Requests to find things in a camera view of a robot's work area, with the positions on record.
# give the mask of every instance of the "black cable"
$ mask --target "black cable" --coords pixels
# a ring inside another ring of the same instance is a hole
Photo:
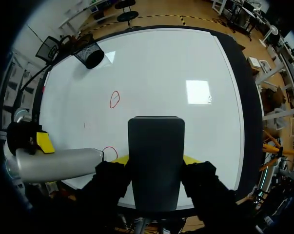
[[[34,32],[33,30],[32,30],[32,28],[30,28],[30,26],[29,25],[26,25],[26,26],[28,26],[28,28],[35,34],[35,36],[37,36],[37,38],[42,42],[42,43],[44,43],[43,41],[42,41],[42,39],[40,39],[40,37],[36,34],[36,32]]]
[[[25,90],[25,88],[29,85],[29,83],[31,83],[32,82],[32,80],[34,80],[42,71],[44,71],[48,66],[50,66],[50,64],[48,64],[48,65],[46,65],[46,66],[44,66],[39,72],[37,72],[34,76],[32,76],[27,82],[26,82],[26,84],[20,89],[20,93],[22,93],[24,90]]]

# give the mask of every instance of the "wooden floor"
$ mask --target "wooden floor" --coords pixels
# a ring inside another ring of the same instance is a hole
[[[134,11],[138,11],[139,16],[142,17],[132,20],[131,24],[133,26],[183,25],[180,17],[146,17],[152,15],[193,16],[207,20],[219,18],[216,11],[212,9],[212,3],[206,0],[137,0],[136,5],[132,6],[131,8]],[[105,11],[105,16],[110,14],[116,14],[116,16],[106,19],[101,24],[96,24],[93,27],[87,28],[86,30],[82,31],[82,34],[91,32],[93,33],[94,38],[98,39],[102,36],[127,29],[127,23],[115,23],[94,30],[96,28],[99,28],[100,26],[117,22],[117,15],[121,13],[122,10],[115,10],[114,7],[111,7],[110,9]],[[239,44],[245,47],[245,49],[243,50],[243,54],[245,55],[245,57],[251,56],[257,58],[258,60],[266,60],[272,69],[275,68],[275,64],[269,56],[266,48],[264,48],[259,42],[259,39],[263,39],[263,35],[256,29],[252,31],[252,41],[250,41],[246,35],[243,35],[239,32],[233,33],[229,27],[225,27],[221,24],[202,19],[193,19],[186,17],[184,17],[183,19],[187,26],[207,28],[233,36]],[[85,24],[91,23],[93,21],[93,18],[90,17],[85,22]],[[272,76],[268,81],[280,87],[284,86],[283,79],[279,73]],[[289,109],[290,105],[288,102],[286,102],[286,105]],[[293,138],[290,137],[290,125],[283,128],[280,131],[279,135],[283,140],[283,147],[285,149],[292,149]],[[184,231],[198,229],[203,226],[204,224],[199,221],[197,217],[190,217],[187,219]]]

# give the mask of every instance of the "white table surface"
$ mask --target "white table surface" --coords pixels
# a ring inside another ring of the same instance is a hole
[[[113,146],[128,155],[127,122],[135,116],[185,121],[184,154],[210,161],[219,179],[237,189],[244,155],[242,106],[235,77],[218,39],[192,29],[149,29],[101,40],[105,58],[86,69],[68,57],[50,72],[39,123],[57,149]],[[105,157],[116,154],[106,149]],[[92,175],[64,181],[82,188]],[[120,206],[134,208],[132,185]],[[180,187],[177,209],[193,204]]]

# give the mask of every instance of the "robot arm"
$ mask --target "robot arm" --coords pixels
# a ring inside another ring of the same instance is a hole
[[[256,233],[255,226],[245,217],[235,202],[235,194],[215,175],[210,162],[183,165],[181,181],[191,197],[196,214],[208,233]]]

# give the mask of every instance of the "mesh chair back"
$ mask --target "mesh chair back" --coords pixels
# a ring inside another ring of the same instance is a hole
[[[40,46],[35,56],[44,60],[46,63],[51,63],[59,50],[59,43],[57,39],[49,36]]]

